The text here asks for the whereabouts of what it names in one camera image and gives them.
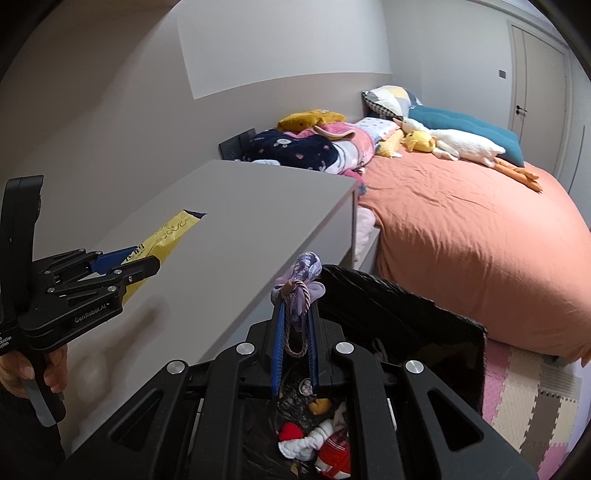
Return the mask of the person's left hand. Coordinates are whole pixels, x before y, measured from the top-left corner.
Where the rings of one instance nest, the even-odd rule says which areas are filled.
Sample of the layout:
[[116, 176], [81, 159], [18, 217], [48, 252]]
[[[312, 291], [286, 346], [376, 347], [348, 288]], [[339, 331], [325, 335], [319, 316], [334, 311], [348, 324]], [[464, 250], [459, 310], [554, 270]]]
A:
[[[62, 346], [47, 356], [43, 378], [53, 393], [63, 392], [68, 385], [67, 356], [67, 346]], [[19, 352], [7, 353], [1, 356], [0, 370], [2, 386], [13, 395], [26, 398], [23, 382], [35, 379], [30, 361]]]

